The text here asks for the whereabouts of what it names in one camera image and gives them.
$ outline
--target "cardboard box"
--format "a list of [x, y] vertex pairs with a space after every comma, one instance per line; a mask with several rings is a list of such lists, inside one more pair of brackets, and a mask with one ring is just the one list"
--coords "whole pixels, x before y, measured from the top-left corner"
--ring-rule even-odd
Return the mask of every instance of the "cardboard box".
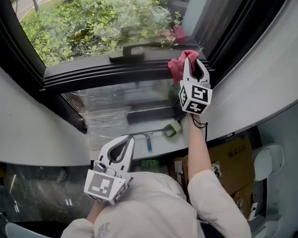
[[[252, 160], [252, 149], [247, 136], [237, 138], [225, 144], [209, 149], [211, 163], [220, 166], [219, 178], [229, 195], [234, 194], [254, 181], [255, 171]], [[182, 173], [179, 168], [182, 162]], [[169, 174], [179, 182], [184, 192], [188, 184], [188, 156], [176, 158], [168, 164]]]
[[237, 194], [243, 202], [242, 213], [245, 217], [247, 217], [251, 211], [252, 204], [254, 203], [254, 182], [251, 181], [245, 187], [231, 195], [235, 202], [237, 200]]
[[220, 183], [229, 195], [254, 181], [252, 149], [247, 136], [209, 149], [211, 162], [220, 164]]

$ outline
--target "white wall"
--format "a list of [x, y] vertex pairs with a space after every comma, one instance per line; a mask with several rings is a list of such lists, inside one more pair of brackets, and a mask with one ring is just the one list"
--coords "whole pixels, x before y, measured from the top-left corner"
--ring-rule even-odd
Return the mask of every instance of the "white wall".
[[202, 121], [208, 140], [258, 124], [298, 101], [298, 0], [214, 89]]
[[291, 238], [298, 231], [298, 103], [258, 126], [263, 145], [281, 144], [285, 165], [267, 179], [267, 209], [282, 215], [278, 238]]
[[40, 166], [90, 164], [86, 135], [35, 101], [1, 68], [0, 161]]
[[190, 0], [182, 22], [182, 27], [187, 36], [191, 36], [203, 13], [207, 0]]

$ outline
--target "black window frame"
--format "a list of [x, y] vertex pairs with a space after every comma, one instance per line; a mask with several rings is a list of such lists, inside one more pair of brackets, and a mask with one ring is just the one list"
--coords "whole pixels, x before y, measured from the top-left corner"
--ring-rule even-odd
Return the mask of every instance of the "black window frame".
[[[213, 89], [261, 37], [285, 0], [243, 0], [208, 57], [199, 59], [210, 72]], [[17, 19], [10, 0], [0, 0], [0, 66], [38, 102], [86, 133], [83, 118], [62, 95], [66, 92], [135, 81], [171, 79], [167, 63], [183, 50], [146, 50], [143, 61], [112, 62], [100, 55], [45, 67]], [[148, 119], [181, 116], [177, 103]], [[140, 121], [143, 113], [135, 114]]]

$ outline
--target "cord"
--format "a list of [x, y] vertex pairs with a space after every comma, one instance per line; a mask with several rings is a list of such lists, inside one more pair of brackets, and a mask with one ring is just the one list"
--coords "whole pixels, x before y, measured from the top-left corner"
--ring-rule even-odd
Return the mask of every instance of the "cord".
[[188, 114], [189, 114], [189, 113], [187, 113], [187, 114], [185, 115], [185, 122], [187, 123], [187, 125], [189, 125], [189, 124], [188, 124], [188, 120], [187, 120]]
[[191, 114], [191, 117], [192, 117], [192, 120], [193, 120], [193, 123], [195, 125], [196, 128], [199, 128], [199, 129], [203, 129], [205, 128], [205, 142], [207, 141], [207, 138], [208, 138], [208, 123], [201, 123], [197, 120], [194, 119], [194, 114]]
[[255, 211], [255, 210], [256, 210], [256, 208], [253, 208], [253, 210], [251, 210], [251, 211], [249, 212], [249, 214], [247, 214], [247, 216], [246, 216], [247, 221], [248, 221], [248, 217], [249, 217], [249, 215], [252, 213], [252, 211]]

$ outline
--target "marker cube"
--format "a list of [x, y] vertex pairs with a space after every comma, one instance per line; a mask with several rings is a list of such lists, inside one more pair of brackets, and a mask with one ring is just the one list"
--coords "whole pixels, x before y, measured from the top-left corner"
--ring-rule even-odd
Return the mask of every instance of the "marker cube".
[[88, 170], [84, 193], [105, 204], [115, 205], [128, 188], [127, 180]]
[[184, 112], [201, 115], [211, 103], [212, 90], [181, 80], [179, 98]]

